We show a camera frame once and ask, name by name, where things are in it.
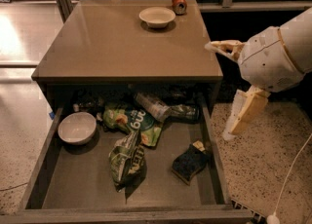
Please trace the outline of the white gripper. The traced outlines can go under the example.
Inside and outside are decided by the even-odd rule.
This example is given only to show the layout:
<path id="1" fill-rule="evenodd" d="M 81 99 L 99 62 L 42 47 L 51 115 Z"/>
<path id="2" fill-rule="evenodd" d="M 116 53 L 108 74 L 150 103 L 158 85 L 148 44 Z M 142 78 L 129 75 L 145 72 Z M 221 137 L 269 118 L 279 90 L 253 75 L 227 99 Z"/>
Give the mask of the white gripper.
<path id="1" fill-rule="evenodd" d="M 236 91 L 222 133 L 224 140 L 234 139 L 248 127 L 265 108 L 269 92 L 288 90 L 304 77 L 293 63 L 279 27 L 266 28 L 246 44 L 238 40 L 211 41 L 205 49 L 238 60 L 242 78 L 253 85 L 246 92 Z"/>

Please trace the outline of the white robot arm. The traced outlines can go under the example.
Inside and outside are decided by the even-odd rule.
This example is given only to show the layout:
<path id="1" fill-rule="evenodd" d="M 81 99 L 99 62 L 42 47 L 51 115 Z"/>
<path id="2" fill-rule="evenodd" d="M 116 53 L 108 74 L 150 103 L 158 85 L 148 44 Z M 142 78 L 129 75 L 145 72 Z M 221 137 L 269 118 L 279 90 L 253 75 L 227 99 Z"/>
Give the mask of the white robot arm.
<path id="1" fill-rule="evenodd" d="M 251 84 L 237 91 L 222 137 L 240 135 L 265 108 L 268 97 L 296 86 L 312 71 L 312 9 L 280 26 L 269 26 L 246 42 L 211 41 L 205 48 L 226 56 L 239 66 Z"/>

